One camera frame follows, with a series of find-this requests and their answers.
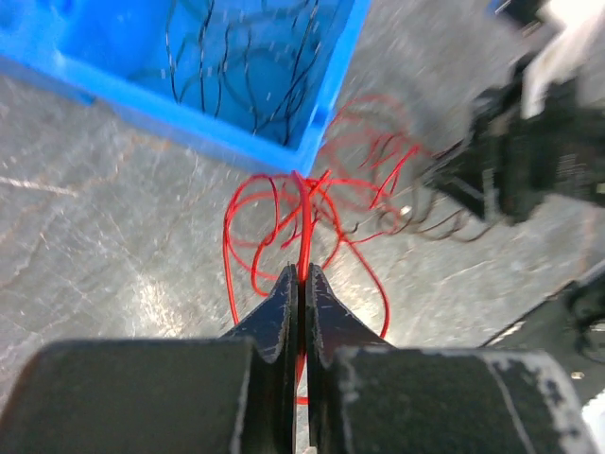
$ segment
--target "blue bin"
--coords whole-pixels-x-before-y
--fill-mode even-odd
[[[250,171],[308,175],[371,0],[0,0],[0,70]]]

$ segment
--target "red wire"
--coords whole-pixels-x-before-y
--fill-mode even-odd
[[[319,179],[305,179],[296,172],[292,175],[254,175],[243,182],[233,194],[223,219],[222,252],[229,306],[235,324],[239,323],[239,315],[233,291],[230,256],[232,255],[235,261],[251,274],[251,286],[254,291],[258,295],[266,297],[268,296],[268,293],[260,288],[258,278],[260,277],[269,281],[275,281],[277,276],[259,269],[262,254],[268,247],[277,242],[280,235],[282,235],[286,229],[292,229],[292,233],[287,236],[287,239],[283,241],[279,247],[280,249],[285,249],[295,241],[300,240],[298,277],[303,286],[309,270],[313,231],[322,219],[324,223],[332,226],[332,229],[337,236],[334,248],[328,254],[322,267],[325,269],[330,266],[342,244],[345,244],[351,250],[353,255],[373,280],[381,295],[385,318],[380,331],[380,336],[384,338],[387,335],[390,323],[389,298],[380,279],[361,251],[357,249],[357,245],[367,243],[379,236],[392,233],[396,230],[397,226],[394,225],[392,231],[389,232],[378,232],[365,238],[353,240],[350,238],[351,234],[347,233],[342,228],[337,204],[358,213],[371,212],[380,205],[381,210],[390,212],[394,215],[394,218],[397,219],[401,215],[398,210],[391,206],[389,200],[393,196],[395,188],[399,183],[403,166],[412,157],[416,156],[419,152],[424,152],[424,150],[418,145],[411,144],[405,131],[386,132],[384,131],[384,125],[374,124],[374,122],[378,120],[370,120],[362,113],[352,110],[353,107],[361,103],[364,105],[367,103],[379,103],[383,107],[387,106],[389,112],[395,113],[397,118],[403,118],[405,116],[402,106],[397,101],[394,101],[387,96],[363,96],[354,99],[347,103],[335,116],[331,123],[331,127],[356,126],[358,128],[361,127],[362,131],[357,130],[353,133],[341,133],[337,137],[328,140],[321,148],[320,155],[328,159],[332,168],[331,171],[326,171]],[[337,151],[342,152],[346,148],[358,148],[360,146],[367,148],[368,155],[358,167],[358,170],[375,171],[381,166],[388,166],[389,174],[384,181],[375,182],[368,181],[364,178],[353,178],[346,170],[345,166],[336,157]],[[270,185],[270,190],[262,190],[244,195],[251,186],[259,183],[268,183]],[[292,184],[294,184],[297,189],[296,193],[288,190],[288,186],[291,187]],[[333,194],[332,192],[335,188],[340,188],[340,190],[343,190],[347,194],[355,194],[355,201],[349,201],[337,194]],[[270,231],[258,243],[232,237],[231,228],[235,216],[246,206],[259,201],[272,201],[273,203],[275,216]],[[280,207],[281,201],[285,202],[288,207],[287,214],[282,213]],[[242,258],[236,248],[255,250],[251,264],[248,264],[246,260]],[[299,352],[296,366],[297,384],[303,374],[306,356],[303,339],[303,305],[299,307],[299,311],[300,332],[298,333]],[[307,397],[297,397],[298,404],[305,405],[307,402]]]

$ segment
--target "gray surface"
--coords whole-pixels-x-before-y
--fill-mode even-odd
[[[405,102],[429,147],[458,139],[468,101],[503,81],[528,47],[484,17],[486,3],[375,0],[341,101],[386,92]],[[589,62],[588,97],[604,95],[603,48]],[[10,79],[0,79],[0,136],[0,177],[74,193],[0,183],[0,405],[47,342],[215,336],[231,326],[219,241],[244,172],[136,131],[102,105],[84,108]],[[259,206],[238,228],[253,233],[269,213]],[[602,257],[604,221],[602,210],[552,198],[530,222],[472,245],[376,240],[362,249],[393,300],[388,340],[480,344]],[[331,240],[319,232],[315,255]],[[285,259],[265,262],[278,270]],[[328,276],[379,329],[378,295],[351,257],[341,255]],[[249,278],[237,271],[235,283],[250,310],[259,299]],[[299,421],[305,430],[303,411]]]

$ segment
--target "gray tabletop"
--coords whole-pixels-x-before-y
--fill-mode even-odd
[[[459,139],[468,102],[503,82],[532,45],[486,17],[487,3],[375,0],[340,104],[387,93],[406,104],[429,147]],[[605,92],[604,48],[601,39],[588,62],[588,98]],[[50,341],[212,337],[232,326],[222,216],[245,172],[135,130],[102,104],[82,107],[12,79],[0,79],[0,136],[0,407]],[[236,228],[253,234],[270,206],[244,216]],[[603,210],[552,197],[531,221],[474,244],[400,235],[362,247],[392,299],[388,340],[479,345],[602,258],[604,222]],[[320,230],[316,240],[319,259],[334,238]],[[288,258],[269,254],[264,266],[277,271]],[[378,330],[379,296],[350,258],[340,255],[328,277]],[[244,313],[260,301],[249,281],[235,272]]]

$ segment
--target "looped red cable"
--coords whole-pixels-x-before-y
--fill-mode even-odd
[[[401,105],[387,96],[364,96],[355,99],[347,103],[337,114],[332,121],[331,127],[339,124],[346,126],[361,123],[363,131],[338,135],[336,138],[328,140],[324,147],[322,147],[320,154],[329,159],[332,167],[331,170],[323,173],[318,179],[305,179],[297,173],[273,176],[254,175],[243,182],[233,194],[224,217],[222,250],[229,305],[235,324],[239,323],[239,315],[233,292],[230,257],[233,256],[233,259],[240,266],[250,272],[251,286],[254,291],[258,295],[266,297],[268,293],[260,288],[258,278],[274,282],[278,276],[259,269],[261,257],[268,247],[276,244],[281,234],[291,230],[292,234],[285,241],[282,241],[279,247],[285,249],[300,240],[298,275],[299,281],[304,283],[309,268],[313,232],[321,220],[323,224],[327,224],[332,228],[337,237],[333,250],[328,254],[322,267],[326,269],[330,266],[342,245],[345,245],[353,253],[373,280],[381,295],[385,315],[380,336],[384,338],[387,335],[390,323],[389,298],[378,276],[361,251],[357,249],[357,245],[391,232],[378,232],[365,238],[352,239],[351,233],[346,232],[342,227],[337,204],[361,213],[371,212],[380,206],[383,212],[386,210],[391,212],[395,217],[400,216],[398,210],[390,206],[389,199],[394,194],[404,165],[411,158],[423,152],[423,149],[419,145],[412,144],[405,131],[388,132],[381,130],[378,127],[369,125],[366,118],[352,110],[352,107],[357,104],[368,102],[378,102],[388,106],[389,111],[396,113],[398,118],[405,116]],[[369,151],[368,157],[358,168],[376,170],[380,166],[389,166],[389,175],[384,181],[375,182],[368,181],[368,179],[353,178],[336,158],[335,152],[338,149],[359,145],[368,146]],[[248,193],[250,188],[259,183],[268,184],[270,190],[263,189]],[[292,185],[296,188],[295,191],[290,189]],[[359,201],[350,202],[333,194],[335,188],[355,193]],[[257,243],[232,237],[231,228],[233,219],[237,213],[244,207],[258,201],[272,201],[274,222],[270,231]],[[288,206],[289,211],[287,213],[284,213],[281,209],[281,203]],[[247,263],[240,256],[236,250],[237,248],[254,250],[251,263]],[[297,383],[301,379],[304,367],[305,352],[303,344],[304,342],[299,342],[301,349],[299,350],[297,360]],[[306,397],[297,398],[297,403],[299,404],[303,405],[307,402]]]

